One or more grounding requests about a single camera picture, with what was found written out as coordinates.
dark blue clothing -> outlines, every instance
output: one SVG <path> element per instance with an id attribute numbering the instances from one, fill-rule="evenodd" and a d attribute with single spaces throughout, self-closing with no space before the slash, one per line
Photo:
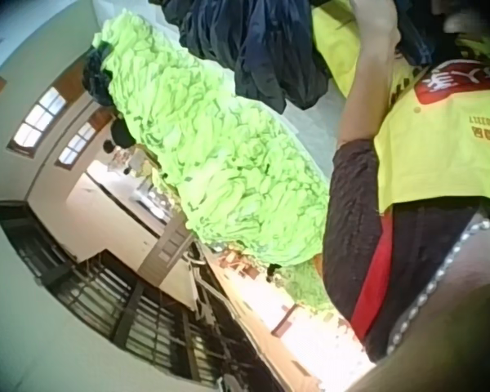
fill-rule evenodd
<path id="1" fill-rule="evenodd" d="M 286 99 L 307 109 L 327 92 L 328 71 L 314 49 L 308 2 L 194 0 L 180 34 L 191 54 L 234 71 L 237 95 L 279 113 Z"/>

floor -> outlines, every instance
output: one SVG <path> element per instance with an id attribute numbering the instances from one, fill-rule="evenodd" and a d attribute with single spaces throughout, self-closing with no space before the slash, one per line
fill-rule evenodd
<path id="1" fill-rule="evenodd" d="M 342 392 L 372 368 L 352 330 L 338 325 L 338 318 L 326 321 L 322 314 L 298 308 L 287 332 L 281 338 L 273 336 L 271 331 L 285 315 L 282 306 L 289 309 L 292 298 L 268 284 L 264 275 L 255 280 L 243 277 L 221 268 L 210 251 L 205 255 L 243 327 L 289 390 Z"/>

dark patterned fabric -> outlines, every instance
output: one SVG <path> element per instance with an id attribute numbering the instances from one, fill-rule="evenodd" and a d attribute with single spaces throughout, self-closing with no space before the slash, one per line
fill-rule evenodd
<path id="1" fill-rule="evenodd" d="M 335 307 L 350 320 L 379 237 L 378 159 L 371 140 L 343 145 L 334 157 L 323 280 Z M 394 205 L 394 247 L 390 283 L 381 311 L 363 341 L 372 361 L 385 356 L 388 335 L 416 299 L 453 244 L 490 200 L 435 198 Z"/>

neon green clothing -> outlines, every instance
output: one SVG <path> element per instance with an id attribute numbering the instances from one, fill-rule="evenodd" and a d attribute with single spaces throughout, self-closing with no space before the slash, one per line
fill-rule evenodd
<path id="1" fill-rule="evenodd" d="M 114 103 L 158 155 L 190 229 L 206 243 L 240 243 L 265 264 L 321 252 L 327 184 L 267 109 L 130 12 L 108 20 L 100 41 L 114 48 L 103 64 Z"/>

hanging clothes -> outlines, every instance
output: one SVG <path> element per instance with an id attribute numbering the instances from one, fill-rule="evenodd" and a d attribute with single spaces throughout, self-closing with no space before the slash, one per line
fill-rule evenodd
<path id="1" fill-rule="evenodd" d="M 180 34 L 191 54 L 234 71 L 237 95 L 279 113 L 286 99 L 308 109 L 327 92 L 328 71 L 314 49 L 308 2 L 194 0 Z"/>
<path id="2" fill-rule="evenodd" d="M 424 0 L 394 0 L 401 41 L 398 50 L 410 65 L 437 65 L 460 56 L 456 34 L 443 31 L 443 17 Z"/>
<path id="3" fill-rule="evenodd" d="M 194 0 L 149 0 L 149 3 L 162 8 L 167 23 L 180 27 Z"/>
<path id="4" fill-rule="evenodd" d="M 113 106 L 113 98 L 109 94 L 109 84 L 113 74 L 101 68 L 102 63 L 113 51 L 113 47 L 107 42 L 101 42 L 98 47 L 93 47 L 86 57 L 83 67 L 82 85 L 92 96 L 92 99 L 102 106 Z"/>

